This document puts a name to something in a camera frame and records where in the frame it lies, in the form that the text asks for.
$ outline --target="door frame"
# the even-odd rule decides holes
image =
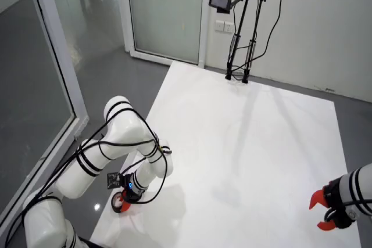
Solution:
[[[208,28],[209,28],[209,0],[202,0],[202,17],[201,17],[201,29],[200,29],[200,39],[199,39],[199,57],[198,66],[204,68],[207,43],[208,43]],[[132,57],[149,60],[152,62],[171,65],[175,59],[166,58],[158,55],[151,55],[149,53],[140,52],[135,49],[134,45],[134,33],[133,33],[133,23],[130,9],[129,0],[119,0],[119,8],[121,14],[121,26],[123,28],[124,34],[124,44],[127,52],[130,53]]]
[[[46,43],[51,51],[52,59],[65,93],[65,98],[70,106],[71,117],[64,124],[44,154],[41,154],[40,159],[44,160],[39,160],[30,173],[31,177],[25,180],[4,211],[0,213],[0,245],[2,246],[5,243],[6,234],[11,223],[23,208],[26,197],[31,191],[36,190],[45,183],[89,121],[56,3],[54,0],[33,1],[46,38]]]

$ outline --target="orange object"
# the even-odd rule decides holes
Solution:
[[[324,188],[322,190],[316,191],[311,200],[310,200],[310,206],[309,209],[312,209],[317,203],[320,203],[322,206],[326,208],[330,208],[328,206],[328,203],[326,199],[324,198]],[[318,228],[320,228],[322,231],[331,231],[336,228],[335,222],[332,220],[330,222],[319,222]]]
[[[318,190],[313,194],[312,199],[310,200],[309,209],[312,209],[317,203],[320,203],[326,208],[330,208],[326,202],[326,199],[324,198],[324,189]]]
[[[123,202],[123,205],[121,206],[121,210],[120,212],[125,212],[129,209],[130,207],[130,203],[127,203],[125,200],[124,200],[124,197],[126,196],[126,193],[123,191],[123,193],[121,194],[121,197],[120,197],[120,201]]]

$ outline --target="white table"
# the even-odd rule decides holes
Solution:
[[[116,214],[106,247],[360,247],[356,224],[323,232],[314,191],[346,173],[334,104],[174,62],[147,118],[173,150],[158,198]],[[130,154],[123,168],[140,157]],[[160,185],[151,183],[145,199]]]

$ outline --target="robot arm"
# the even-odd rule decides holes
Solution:
[[[144,161],[136,171],[120,176],[123,193],[126,193],[121,198],[122,203],[128,205],[126,209],[131,203],[146,203],[139,200],[155,177],[165,179],[164,176],[173,172],[167,142],[158,140],[126,98],[112,98],[105,107],[104,116],[109,122],[106,135],[99,141],[84,141],[75,159],[64,171],[55,174],[56,182],[42,197],[35,202],[39,189],[24,202],[27,212],[23,224],[28,248],[98,247],[80,241],[71,223],[65,219],[61,200],[64,196],[76,199],[83,195],[110,161],[136,150],[144,155]]]
[[[310,209],[320,203],[329,210],[318,227],[324,231],[348,228],[361,215],[372,216],[372,164],[343,175],[316,191]]]

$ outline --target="gray floor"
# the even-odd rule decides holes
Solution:
[[[0,14],[0,45],[2,212],[72,111],[33,0]]]
[[[90,123],[81,140],[88,138],[103,123],[103,107],[115,95],[126,96],[144,117],[147,116],[168,71],[166,66],[131,58],[125,53],[120,36],[108,36],[110,30],[120,30],[121,27],[112,20],[117,18],[116,12],[109,12],[117,11],[116,0],[106,0],[105,3],[105,10],[91,10],[88,17],[82,14],[79,0],[69,0],[69,5],[58,4],[60,17],[65,19],[62,20],[63,27],[71,55],[78,66],[77,76],[90,115]],[[348,171],[372,162],[372,104],[261,78],[251,80],[333,101]],[[75,143],[66,157],[76,146]],[[123,161],[121,158],[110,163],[82,198],[63,201],[66,218],[80,236],[90,238],[110,194],[106,188],[106,173],[119,170]],[[99,211],[94,210],[97,203],[101,204]],[[358,227],[362,248],[370,247],[372,224],[362,218]],[[23,229],[19,229],[13,239],[11,247],[25,247]]]

